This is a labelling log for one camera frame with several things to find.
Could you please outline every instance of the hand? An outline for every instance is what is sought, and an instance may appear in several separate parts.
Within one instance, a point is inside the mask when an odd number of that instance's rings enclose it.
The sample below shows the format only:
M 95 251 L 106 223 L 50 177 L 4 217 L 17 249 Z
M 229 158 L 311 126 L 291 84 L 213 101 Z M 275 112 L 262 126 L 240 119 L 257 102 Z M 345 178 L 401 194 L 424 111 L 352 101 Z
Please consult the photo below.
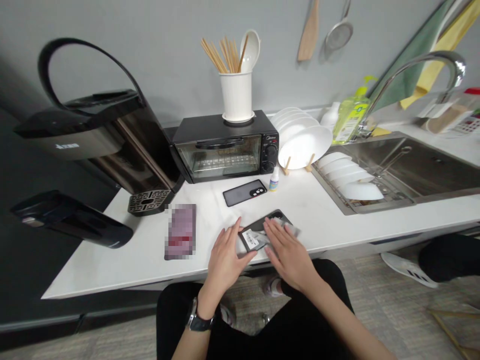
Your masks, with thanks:
M 226 231 L 222 229 L 210 254 L 208 275 L 198 293 L 198 315 L 205 320 L 211 319 L 224 293 L 237 281 L 240 273 L 257 255 L 251 251 L 241 259 L 237 256 L 235 244 L 240 227 L 241 217 L 235 225 Z
M 280 276 L 292 288 L 305 294 L 324 282 L 315 270 L 307 249 L 294 236 L 288 225 L 283 229 L 278 222 L 266 217 L 263 227 L 278 257 L 269 247 L 265 248 L 265 252 Z

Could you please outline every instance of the green dish soap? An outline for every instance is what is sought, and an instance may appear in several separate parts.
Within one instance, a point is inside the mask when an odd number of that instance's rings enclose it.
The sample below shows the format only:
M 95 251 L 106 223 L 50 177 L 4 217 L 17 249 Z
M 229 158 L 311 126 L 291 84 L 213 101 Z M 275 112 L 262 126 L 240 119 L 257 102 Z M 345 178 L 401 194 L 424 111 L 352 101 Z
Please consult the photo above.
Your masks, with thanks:
M 365 76 L 363 79 L 365 84 L 357 89 L 355 96 L 347 97 L 340 104 L 338 121 L 333 129 L 334 145 L 343 145 L 352 138 L 370 105 L 369 98 L 365 96 L 369 90 L 367 85 L 370 80 L 377 78 Z

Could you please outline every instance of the kitchen counter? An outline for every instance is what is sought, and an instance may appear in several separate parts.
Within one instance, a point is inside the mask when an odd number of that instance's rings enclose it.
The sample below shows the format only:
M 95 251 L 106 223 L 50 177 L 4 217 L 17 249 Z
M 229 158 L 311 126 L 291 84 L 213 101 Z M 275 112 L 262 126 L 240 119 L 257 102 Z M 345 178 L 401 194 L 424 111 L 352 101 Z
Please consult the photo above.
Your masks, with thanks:
M 413 125 L 388 128 L 404 132 L 477 166 L 480 164 L 479 138 L 475 135 L 439 139 Z M 345 216 L 314 176 L 304 169 L 291 171 L 289 176 L 280 173 L 277 192 L 227 207 L 222 193 L 254 179 L 261 179 L 267 186 L 270 175 L 183 185 L 172 204 L 197 204 L 197 216 L 194 255 L 182 260 L 164 260 L 169 212 L 135 218 L 127 213 L 130 194 L 120 190 L 104 213 L 132 227 L 135 230 L 132 239 L 119 249 L 83 241 L 42 299 L 75 297 L 205 273 L 210 251 L 222 228 L 232 225 L 239 216 L 242 217 L 241 224 L 248 225 L 276 209 L 282 210 L 301 229 L 299 240 L 310 253 L 480 220 L 480 195 Z M 239 253 L 245 252 L 240 239 L 236 246 Z M 267 261 L 262 249 L 250 264 Z

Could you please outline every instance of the black watch strap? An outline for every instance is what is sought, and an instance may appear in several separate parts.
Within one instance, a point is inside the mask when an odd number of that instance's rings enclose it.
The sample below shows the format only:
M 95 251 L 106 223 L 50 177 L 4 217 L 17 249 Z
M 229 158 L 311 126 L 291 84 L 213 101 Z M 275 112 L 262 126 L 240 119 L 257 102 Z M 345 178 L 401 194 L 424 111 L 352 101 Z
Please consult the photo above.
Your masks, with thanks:
M 186 326 L 192 331 L 204 332 L 210 330 L 214 324 L 215 315 L 209 320 L 203 320 L 197 315 L 198 299 L 193 298 L 190 305 L 190 312 L 186 320 Z

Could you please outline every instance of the phone case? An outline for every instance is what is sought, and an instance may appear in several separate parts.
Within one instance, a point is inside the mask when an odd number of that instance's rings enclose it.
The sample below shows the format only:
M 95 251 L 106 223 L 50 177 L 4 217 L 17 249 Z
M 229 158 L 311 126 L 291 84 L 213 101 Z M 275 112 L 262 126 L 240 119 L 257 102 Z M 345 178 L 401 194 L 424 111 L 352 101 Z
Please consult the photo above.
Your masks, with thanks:
M 262 218 L 258 219 L 257 221 L 251 223 L 248 226 L 245 226 L 243 230 L 238 234 L 240 236 L 241 242 L 243 245 L 245 245 L 245 249 L 247 252 L 251 252 L 254 250 L 260 250 L 263 248 L 265 245 L 268 244 L 268 242 L 259 242 L 256 238 L 251 236 L 252 232 L 262 232 L 264 231 L 264 221 L 265 218 L 273 219 L 273 218 L 279 218 L 280 220 L 289 223 L 290 225 L 293 226 L 293 224 L 290 222 L 290 220 L 284 215 L 284 213 L 277 209 L 275 211 L 272 211 L 266 216 L 263 216 Z
M 179 204 L 171 207 L 170 211 L 164 259 L 187 259 L 195 250 L 197 205 Z
M 267 188 L 262 184 L 260 180 L 254 180 L 246 184 L 234 187 L 233 189 L 223 192 L 226 205 L 232 207 L 243 203 L 246 200 L 257 198 L 262 194 L 267 193 Z

